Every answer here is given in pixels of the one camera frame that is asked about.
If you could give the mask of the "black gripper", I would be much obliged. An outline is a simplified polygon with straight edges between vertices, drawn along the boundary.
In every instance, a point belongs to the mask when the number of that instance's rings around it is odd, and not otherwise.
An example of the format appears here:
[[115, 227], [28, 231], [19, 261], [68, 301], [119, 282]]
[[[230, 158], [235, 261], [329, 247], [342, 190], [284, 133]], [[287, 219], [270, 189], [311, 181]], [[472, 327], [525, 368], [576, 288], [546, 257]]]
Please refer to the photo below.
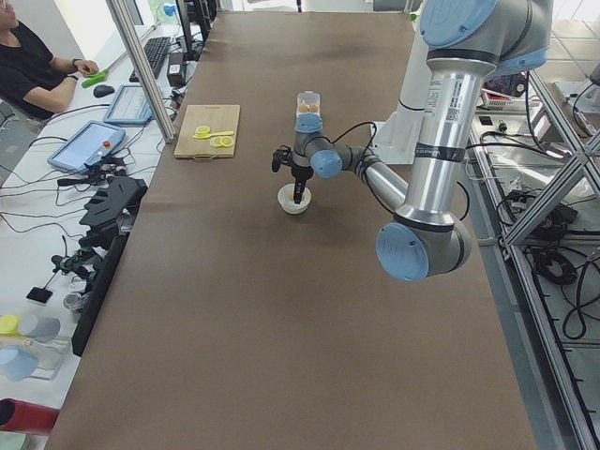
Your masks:
[[306, 181], [311, 178], [311, 166], [303, 166], [292, 161], [291, 169], [295, 179], [292, 199], [294, 204], [300, 204], [305, 198]]

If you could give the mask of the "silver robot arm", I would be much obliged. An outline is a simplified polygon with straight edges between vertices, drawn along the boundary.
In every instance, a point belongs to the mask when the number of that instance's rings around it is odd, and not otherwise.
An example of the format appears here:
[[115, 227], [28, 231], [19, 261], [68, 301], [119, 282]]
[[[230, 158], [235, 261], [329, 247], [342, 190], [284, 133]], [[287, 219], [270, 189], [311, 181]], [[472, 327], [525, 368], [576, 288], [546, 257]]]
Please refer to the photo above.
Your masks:
[[450, 207], [480, 90], [490, 76], [545, 63], [552, 8], [550, 1], [426, 1], [419, 34], [432, 75], [410, 179], [397, 175], [370, 145], [334, 143], [323, 136], [318, 114], [300, 113], [293, 147], [277, 150], [272, 162], [274, 171], [290, 167], [293, 202], [302, 201], [313, 175], [328, 179], [351, 171], [392, 213], [376, 241], [391, 277], [419, 281], [458, 269], [471, 244]]

